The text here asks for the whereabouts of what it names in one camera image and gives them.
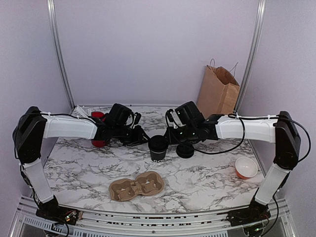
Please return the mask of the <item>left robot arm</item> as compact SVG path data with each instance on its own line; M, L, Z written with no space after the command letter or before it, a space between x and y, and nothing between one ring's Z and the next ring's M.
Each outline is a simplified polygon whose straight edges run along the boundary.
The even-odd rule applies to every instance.
M119 140L123 146L133 147L149 141L139 125L141 114L115 103L108 113L85 112L76 107L77 116L52 114L31 106L20 117L13 133L14 155L20 162L21 176L32 189L38 205L37 215L52 220L65 219L71 209L61 207L53 194L44 172L47 158L58 138L79 138L108 143Z

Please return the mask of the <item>black plastic cup lid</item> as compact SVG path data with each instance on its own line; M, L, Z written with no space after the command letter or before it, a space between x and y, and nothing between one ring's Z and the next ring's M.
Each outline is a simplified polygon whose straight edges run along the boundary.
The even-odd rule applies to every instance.
M155 135L155 136L151 137L149 142L148 142L148 147L150 147L150 146L159 147L159 146L169 146L169 145L166 143L164 136Z

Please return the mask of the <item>black paper coffee cup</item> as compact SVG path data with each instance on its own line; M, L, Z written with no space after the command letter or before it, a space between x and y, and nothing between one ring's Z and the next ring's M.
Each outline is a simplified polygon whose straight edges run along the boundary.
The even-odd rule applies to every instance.
M163 162L168 146L159 146L159 147L149 147L150 157L153 162L160 163Z

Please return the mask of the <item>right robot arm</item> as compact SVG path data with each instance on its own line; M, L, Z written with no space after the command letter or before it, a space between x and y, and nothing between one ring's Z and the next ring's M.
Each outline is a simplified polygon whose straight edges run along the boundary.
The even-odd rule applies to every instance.
M305 160L312 140L308 131L293 120L286 111L277 115L244 117L237 114L215 114L209 118L190 108L177 108L165 113L166 135L182 158L194 152L216 155L194 147L206 140L248 140L254 146L259 163L265 169L265 178L245 209L229 214L234 219L255 221L268 210L268 204L286 183L291 171Z

